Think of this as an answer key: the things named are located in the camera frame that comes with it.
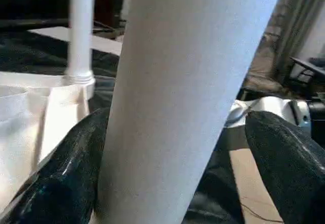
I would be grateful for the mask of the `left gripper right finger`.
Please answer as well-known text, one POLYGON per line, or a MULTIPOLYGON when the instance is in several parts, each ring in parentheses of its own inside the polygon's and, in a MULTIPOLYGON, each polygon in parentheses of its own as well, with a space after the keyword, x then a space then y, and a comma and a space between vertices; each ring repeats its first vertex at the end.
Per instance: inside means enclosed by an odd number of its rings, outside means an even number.
POLYGON ((245 136, 284 223, 324 223, 324 149, 271 112, 248 113, 245 136))

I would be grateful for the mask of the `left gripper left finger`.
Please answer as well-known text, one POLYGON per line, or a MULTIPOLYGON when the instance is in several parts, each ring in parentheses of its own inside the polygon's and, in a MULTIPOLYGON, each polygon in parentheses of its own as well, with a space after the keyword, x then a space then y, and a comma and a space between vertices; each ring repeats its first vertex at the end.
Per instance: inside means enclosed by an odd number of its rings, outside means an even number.
POLYGON ((97 109, 69 130, 17 191, 1 223, 89 223, 109 111, 97 109))

